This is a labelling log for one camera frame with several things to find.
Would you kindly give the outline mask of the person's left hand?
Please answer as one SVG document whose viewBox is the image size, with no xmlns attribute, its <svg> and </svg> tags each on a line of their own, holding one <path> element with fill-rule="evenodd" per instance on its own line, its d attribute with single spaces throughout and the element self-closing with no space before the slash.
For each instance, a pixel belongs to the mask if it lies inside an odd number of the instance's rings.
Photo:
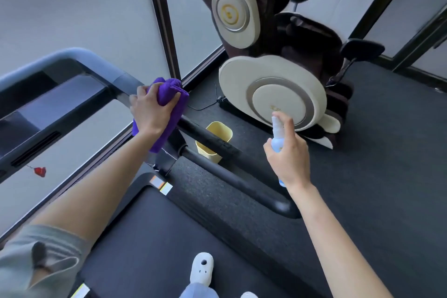
<svg viewBox="0 0 447 298">
<path fill-rule="evenodd" d="M 130 96 L 130 110 L 139 134 L 156 140 L 165 130 L 172 110 L 168 105 L 160 106 L 157 102 L 157 91 L 160 84 L 138 86 L 137 94 Z"/>
</svg>

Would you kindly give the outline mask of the person's right hand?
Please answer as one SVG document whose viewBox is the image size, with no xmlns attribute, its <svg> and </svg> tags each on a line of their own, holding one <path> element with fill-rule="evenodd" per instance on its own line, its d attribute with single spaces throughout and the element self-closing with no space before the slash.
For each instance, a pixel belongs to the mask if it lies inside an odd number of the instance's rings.
<svg viewBox="0 0 447 298">
<path fill-rule="evenodd" d="M 275 111 L 272 116 L 278 117 L 285 130 L 283 153 L 288 154 L 290 158 L 288 166 L 281 165 L 277 168 L 277 177 L 281 180 L 288 193 L 298 193 L 301 190 L 311 186 L 310 181 L 310 159 L 308 145 L 305 140 L 299 137 L 294 130 L 293 119 L 283 112 Z"/>
</svg>

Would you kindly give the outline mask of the purple microfibre cloth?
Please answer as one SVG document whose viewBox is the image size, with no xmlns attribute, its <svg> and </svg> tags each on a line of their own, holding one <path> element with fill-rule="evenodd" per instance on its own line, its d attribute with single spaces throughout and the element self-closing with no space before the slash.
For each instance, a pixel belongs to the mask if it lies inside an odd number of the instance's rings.
<svg viewBox="0 0 447 298">
<path fill-rule="evenodd" d="M 157 83 L 159 83 L 160 86 L 158 88 L 156 98 L 160 106 L 166 106 L 172 101 L 172 99 L 174 99 L 176 94 L 179 94 L 180 96 L 176 105 L 171 111 L 170 119 L 165 130 L 149 150 L 153 154 L 157 154 L 161 151 L 170 135 L 175 131 L 178 122 L 182 118 L 184 110 L 187 108 L 187 102 L 189 99 L 189 93 L 182 88 L 182 82 L 179 79 L 170 78 L 165 80 L 164 78 L 160 77 L 154 80 L 152 84 Z"/>
</svg>

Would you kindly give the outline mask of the clear blue spray bottle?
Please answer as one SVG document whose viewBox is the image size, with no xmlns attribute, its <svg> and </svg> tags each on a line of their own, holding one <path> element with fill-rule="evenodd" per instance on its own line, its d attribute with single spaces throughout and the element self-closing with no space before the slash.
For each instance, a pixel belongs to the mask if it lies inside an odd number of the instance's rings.
<svg viewBox="0 0 447 298">
<path fill-rule="evenodd" d="M 277 173 L 278 166 L 281 165 L 280 167 L 281 169 L 284 168 L 284 165 L 288 166 L 290 158 L 288 158 L 289 157 L 288 154 L 284 154 L 282 152 L 284 148 L 284 137 L 285 137 L 285 130 L 282 121 L 278 117 L 273 116 L 272 125 L 273 125 L 273 138 L 271 139 L 271 148 L 275 154 L 279 154 L 281 156 L 280 160 L 275 161 L 274 165 L 272 166 L 275 174 L 278 175 Z"/>
</svg>

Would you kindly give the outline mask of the person's left forearm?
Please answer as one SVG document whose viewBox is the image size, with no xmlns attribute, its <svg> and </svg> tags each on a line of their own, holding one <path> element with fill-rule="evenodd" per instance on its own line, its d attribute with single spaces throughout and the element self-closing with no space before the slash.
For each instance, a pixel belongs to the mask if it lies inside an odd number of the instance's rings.
<svg viewBox="0 0 447 298">
<path fill-rule="evenodd" d="M 30 224 L 62 229 L 95 243 L 161 132 L 162 129 L 141 129 L 86 177 L 51 202 Z"/>
</svg>

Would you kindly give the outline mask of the person's right forearm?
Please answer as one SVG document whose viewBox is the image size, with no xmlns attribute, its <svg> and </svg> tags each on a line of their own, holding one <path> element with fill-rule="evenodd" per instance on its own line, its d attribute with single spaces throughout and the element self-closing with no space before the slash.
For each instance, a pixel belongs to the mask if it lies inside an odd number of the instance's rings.
<svg viewBox="0 0 447 298">
<path fill-rule="evenodd" d="M 287 189 L 299 208 L 333 298 L 393 298 L 311 183 Z"/>
</svg>

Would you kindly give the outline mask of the yellow plastic bin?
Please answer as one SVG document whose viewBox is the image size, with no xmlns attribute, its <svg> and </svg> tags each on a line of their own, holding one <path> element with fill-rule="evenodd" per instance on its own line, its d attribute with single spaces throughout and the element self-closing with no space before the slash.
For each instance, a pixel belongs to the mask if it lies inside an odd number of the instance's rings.
<svg viewBox="0 0 447 298">
<path fill-rule="evenodd" d="M 213 121 L 211 122 L 207 127 L 206 130 L 210 133 L 213 133 L 218 138 L 224 140 L 225 142 L 230 142 L 230 140 L 233 137 L 232 130 L 226 126 L 224 123 L 219 121 Z M 208 160 L 212 161 L 215 164 L 218 164 L 222 157 L 212 151 L 210 148 L 206 147 L 204 144 L 199 143 L 198 141 L 195 141 L 197 151 L 200 155 L 204 156 Z"/>
</svg>

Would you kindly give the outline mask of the brown and cream massage chair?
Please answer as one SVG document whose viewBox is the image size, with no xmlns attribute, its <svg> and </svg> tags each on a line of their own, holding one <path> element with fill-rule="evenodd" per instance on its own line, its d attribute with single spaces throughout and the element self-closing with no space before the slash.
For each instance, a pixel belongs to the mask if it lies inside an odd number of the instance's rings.
<svg viewBox="0 0 447 298">
<path fill-rule="evenodd" d="M 342 79 L 353 63 L 371 61 L 385 47 L 342 40 L 331 28 L 297 12 L 307 0 L 203 0 L 228 59 L 219 68 L 220 107 L 273 130 L 272 112 L 294 120 L 302 137 L 333 149 L 346 121 L 353 86 Z"/>
</svg>

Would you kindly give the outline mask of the black and grey treadmill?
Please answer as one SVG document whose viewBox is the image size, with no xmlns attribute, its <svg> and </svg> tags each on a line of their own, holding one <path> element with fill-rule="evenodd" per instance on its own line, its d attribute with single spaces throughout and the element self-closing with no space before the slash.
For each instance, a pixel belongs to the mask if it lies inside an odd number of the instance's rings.
<svg viewBox="0 0 447 298">
<path fill-rule="evenodd" d="M 54 52 L 0 77 L 0 183 L 116 99 L 142 82 L 91 51 Z M 207 251 L 220 298 L 315 298 L 299 277 L 166 179 L 184 157 L 274 213 L 299 218 L 291 200 L 261 195 L 231 171 L 188 148 L 175 129 L 152 169 L 143 164 L 105 232 L 64 298 L 179 298 L 190 282 L 194 257 Z"/>
</svg>

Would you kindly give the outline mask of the red safety key clip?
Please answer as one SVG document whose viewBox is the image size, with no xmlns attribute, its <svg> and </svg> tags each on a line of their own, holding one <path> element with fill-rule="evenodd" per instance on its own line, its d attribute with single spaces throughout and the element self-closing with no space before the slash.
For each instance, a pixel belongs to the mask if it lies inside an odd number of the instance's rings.
<svg viewBox="0 0 447 298">
<path fill-rule="evenodd" d="M 44 166 L 43 167 L 40 167 L 40 166 L 33 167 L 33 166 L 30 166 L 30 165 L 26 165 L 26 166 L 28 168 L 32 169 L 34 174 L 36 174 L 37 176 L 39 176 L 41 178 L 44 178 L 46 176 L 46 173 L 47 173 L 47 168 L 46 167 L 44 167 Z"/>
</svg>

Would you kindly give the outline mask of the blue-grey trouser leg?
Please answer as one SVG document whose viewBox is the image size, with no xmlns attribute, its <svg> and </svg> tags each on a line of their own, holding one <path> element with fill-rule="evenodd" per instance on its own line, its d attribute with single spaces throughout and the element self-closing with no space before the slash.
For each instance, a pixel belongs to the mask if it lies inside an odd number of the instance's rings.
<svg viewBox="0 0 447 298">
<path fill-rule="evenodd" d="M 201 283 L 190 283 L 178 298 L 210 298 L 214 291 Z"/>
</svg>

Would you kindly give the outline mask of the grey shirt sleeve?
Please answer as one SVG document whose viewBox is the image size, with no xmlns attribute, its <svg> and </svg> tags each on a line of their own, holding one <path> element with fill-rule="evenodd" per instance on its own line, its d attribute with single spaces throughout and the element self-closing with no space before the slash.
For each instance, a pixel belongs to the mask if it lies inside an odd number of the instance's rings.
<svg viewBox="0 0 447 298">
<path fill-rule="evenodd" d="M 93 243 L 27 225 L 0 250 L 0 298 L 68 298 Z"/>
</svg>

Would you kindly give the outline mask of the dark window frame post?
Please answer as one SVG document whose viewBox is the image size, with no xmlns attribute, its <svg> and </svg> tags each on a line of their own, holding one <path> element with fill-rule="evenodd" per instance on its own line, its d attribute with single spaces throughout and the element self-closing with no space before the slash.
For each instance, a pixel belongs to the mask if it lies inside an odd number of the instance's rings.
<svg viewBox="0 0 447 298">
<path fill-rule="evenodd" d="M 167 0 L 152 0 L 165 57 L 172 78 L 182 79 Z"/>
</svg>

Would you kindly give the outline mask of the dark door frame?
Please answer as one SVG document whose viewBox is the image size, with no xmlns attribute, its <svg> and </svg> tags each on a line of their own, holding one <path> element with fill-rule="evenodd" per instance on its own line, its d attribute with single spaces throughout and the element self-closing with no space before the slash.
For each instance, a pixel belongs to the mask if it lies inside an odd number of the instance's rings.
<svg viewBox="0 0 447 298">
<path fill-rule="evenodd" d="M 447 0 L 373 0 L 354 37 L 385 46 L 373 64 L 447 93 Z"/>
</svg>

